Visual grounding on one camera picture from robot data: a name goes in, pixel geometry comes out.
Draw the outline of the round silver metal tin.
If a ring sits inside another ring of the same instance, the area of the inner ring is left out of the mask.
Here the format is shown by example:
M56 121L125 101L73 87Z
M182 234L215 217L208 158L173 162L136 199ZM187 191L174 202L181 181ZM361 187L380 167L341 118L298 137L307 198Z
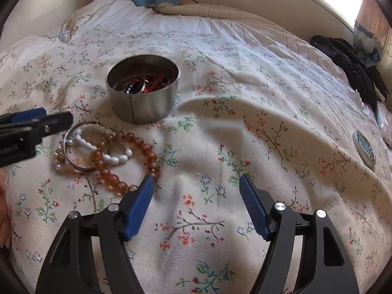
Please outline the round silver metal tin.
M106 75L114 113L132 124L162 120L174 107L180 76L176 63L153 54L131 56L114 64Z

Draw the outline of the white striped duvet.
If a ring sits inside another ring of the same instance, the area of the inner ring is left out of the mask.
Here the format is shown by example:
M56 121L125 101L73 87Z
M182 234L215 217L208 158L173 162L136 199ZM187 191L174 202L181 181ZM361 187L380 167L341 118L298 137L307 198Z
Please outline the white striped duvet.
M261 16L230 7L186 4L157 9L138 7L131 0L94 0L74 12L58 29L47 35L31 35L1 53L1 76L6 77L54 45L51 37L69 45L89 31L105 33L187 33L227 36L250 47L273 44L282 59L294 56L332 74L342 73L322 51Z

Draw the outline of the clear plastic bag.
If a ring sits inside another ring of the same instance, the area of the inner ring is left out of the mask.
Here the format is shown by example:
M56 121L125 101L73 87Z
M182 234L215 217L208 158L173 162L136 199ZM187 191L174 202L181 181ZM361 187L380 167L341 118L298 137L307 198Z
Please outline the clear plastic bag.
M376 122L384 142L392 149L391 112L381 102L377 102Z

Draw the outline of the floral bed sheet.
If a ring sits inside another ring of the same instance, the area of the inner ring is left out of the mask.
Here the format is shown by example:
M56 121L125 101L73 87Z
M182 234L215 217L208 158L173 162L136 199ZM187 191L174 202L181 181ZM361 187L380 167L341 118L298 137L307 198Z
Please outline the floral bed sheet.
M239 193L248 174L291 210L324 209L361 292L391 257L391 171L385 144L359 95L338 75L273 44L250 47L225 35L107 34L90 29L54 45L6 77L1 111L68 110L100 130L131 132L153 149L160 178L139 234L126 250L146 293L248 293L267 252ZM141 54L181 71L172 113L130 125L112 111L110 67ZM376 156L356 150L359 130Z

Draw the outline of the black jacket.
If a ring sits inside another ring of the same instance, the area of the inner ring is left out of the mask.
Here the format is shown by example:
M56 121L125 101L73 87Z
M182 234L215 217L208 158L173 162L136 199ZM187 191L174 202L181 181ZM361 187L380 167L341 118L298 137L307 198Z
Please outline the black jacket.
M342 38L315 35L310 39L313 47L321 50L332 62L339 66L347 76L349 85L359 92L362 101L368 104L373 112L377 110L377 88L384 98L389 91L375 66L366 67L346 40Z

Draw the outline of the beige striped blanket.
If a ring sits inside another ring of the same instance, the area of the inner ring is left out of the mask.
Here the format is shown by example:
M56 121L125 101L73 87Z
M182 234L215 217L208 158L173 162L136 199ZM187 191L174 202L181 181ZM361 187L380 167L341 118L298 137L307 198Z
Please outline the beige striped blanket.
M240 40L261 36L274 40L300 37L264 17L232 7L197 3L154 7L153 10L168 25L167 31L205 35L225 33Z

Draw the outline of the pink curtain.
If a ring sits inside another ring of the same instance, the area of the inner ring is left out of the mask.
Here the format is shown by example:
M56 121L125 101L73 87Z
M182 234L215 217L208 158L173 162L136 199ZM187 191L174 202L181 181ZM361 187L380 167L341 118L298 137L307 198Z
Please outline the pink curtain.
M389 28L375 0L363 0L354 24L353 46L367 68L381 61Z

